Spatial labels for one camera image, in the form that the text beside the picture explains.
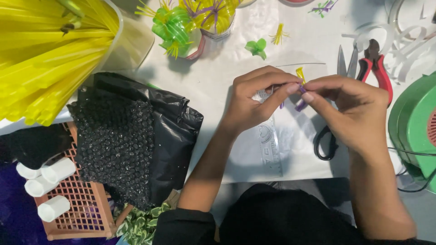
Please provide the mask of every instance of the red pliers handle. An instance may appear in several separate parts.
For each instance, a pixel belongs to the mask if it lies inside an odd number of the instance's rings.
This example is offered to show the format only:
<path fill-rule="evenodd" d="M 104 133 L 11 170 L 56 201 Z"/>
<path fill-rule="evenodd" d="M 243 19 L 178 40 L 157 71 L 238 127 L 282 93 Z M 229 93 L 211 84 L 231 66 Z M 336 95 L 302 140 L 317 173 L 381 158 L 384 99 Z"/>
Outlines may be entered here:
<path fill-rule="evenodd" d="M 389 105 L 390 105 L 394 93 L 392 90 L 391 80 L 389 79 L 388 73 L 386 72 L 385 67 L 383 65 L 385 56 L 382 54 L 378 54 L 378 48 L 377 48 L 378 43 L 374 39 L 372 39 L 370 43 L 371 43 L 370 48 L 371 46 L 375 48 L 365 51 L 366 58 L 359 60 L 360 73 L 358 75 L 357 80 L 366 82 L 366 78 L 368 77 L 369 72 L 371 72 L 372 70 L 374 72 L 375 77 L 377 78 L 379 88 L 388 91 Z"/>

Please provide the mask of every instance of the plastic grid basket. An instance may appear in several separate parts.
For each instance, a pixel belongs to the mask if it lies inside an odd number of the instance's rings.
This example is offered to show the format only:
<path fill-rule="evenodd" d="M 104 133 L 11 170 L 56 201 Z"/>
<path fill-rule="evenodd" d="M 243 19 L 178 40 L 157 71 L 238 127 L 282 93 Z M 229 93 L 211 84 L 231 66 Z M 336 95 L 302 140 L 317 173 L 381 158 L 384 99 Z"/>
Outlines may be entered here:
<path fill-rule="evenodd" d="M 82 182 L 78 170 L 80 165 L 74 157 L 77 149 L 77 129 L 73 122 L 63 123 L 74 141 L 64 152 L 76 164 L 76 173 L 61 181 L 59 185 L 42 197 L 36 197 L 36 205 L 57 196 L 65 196 L 70 201 L 70 210 L 54 221 L 44 222 L 49 241 L 68 238 L 112 237 L 116 226 L 110 211 L 104 187 L 100 183 Z"/>

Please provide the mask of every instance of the person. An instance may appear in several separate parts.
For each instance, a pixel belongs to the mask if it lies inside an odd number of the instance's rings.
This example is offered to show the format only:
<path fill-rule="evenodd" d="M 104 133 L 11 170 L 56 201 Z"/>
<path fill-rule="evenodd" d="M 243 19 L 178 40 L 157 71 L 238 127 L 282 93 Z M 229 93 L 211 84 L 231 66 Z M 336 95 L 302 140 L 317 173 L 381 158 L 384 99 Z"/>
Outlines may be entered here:
<path fill-rule="evenodd" d="M 267 66 L 237 77 L 227 112 L 181 192 L 177 209 L 159 216 L 153 245 L 214 244 L 211 206 L 238 135 L 266 121 L 300 78 Z M 279 85 L 264 103 L 257 91 Z M 323 77 L 304 85 L 302 99 L 347 147 L 357 228 L 301 190 L 255 184 L 229 208 L 222 244 L 435 244 L 416 239 L 416 225 L 397 191 L 385 124 L 388 93 L 351 78 Z M 335 109 L 325 98 L 334 101 Z"/>

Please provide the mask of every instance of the black cloth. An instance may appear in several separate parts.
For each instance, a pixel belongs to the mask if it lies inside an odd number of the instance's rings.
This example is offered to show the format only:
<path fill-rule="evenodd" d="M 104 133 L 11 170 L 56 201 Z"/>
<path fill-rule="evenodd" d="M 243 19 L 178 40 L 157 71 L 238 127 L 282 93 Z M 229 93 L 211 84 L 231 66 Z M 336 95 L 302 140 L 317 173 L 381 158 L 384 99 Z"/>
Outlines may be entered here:
<path fill-rule="evenodd" d="M 176 209 L 159 216 L 153 245 L 216 244 L 214 234 L 211 213 Z M 316 197 L 266 184 L 252 186 L 229 208 L 219 236 L 221 244 L 436 244 L 366 240 Z"/>

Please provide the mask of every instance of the clear ruler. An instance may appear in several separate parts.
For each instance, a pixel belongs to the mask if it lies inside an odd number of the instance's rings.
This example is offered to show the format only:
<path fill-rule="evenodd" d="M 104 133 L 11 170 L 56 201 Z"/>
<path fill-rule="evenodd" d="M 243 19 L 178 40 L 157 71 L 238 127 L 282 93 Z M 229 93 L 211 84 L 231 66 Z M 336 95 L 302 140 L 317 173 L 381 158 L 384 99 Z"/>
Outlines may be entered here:
<path fill-rule="evenodd" d="M 253 100 L 263 103 L 269 96 L 262 90 L 253 96 Z M 257 128 L 259 129 L 259 148 L 265 176 L 270 179 L 283 177 L 274 114 L 267 121 L 259 124 Z"/>

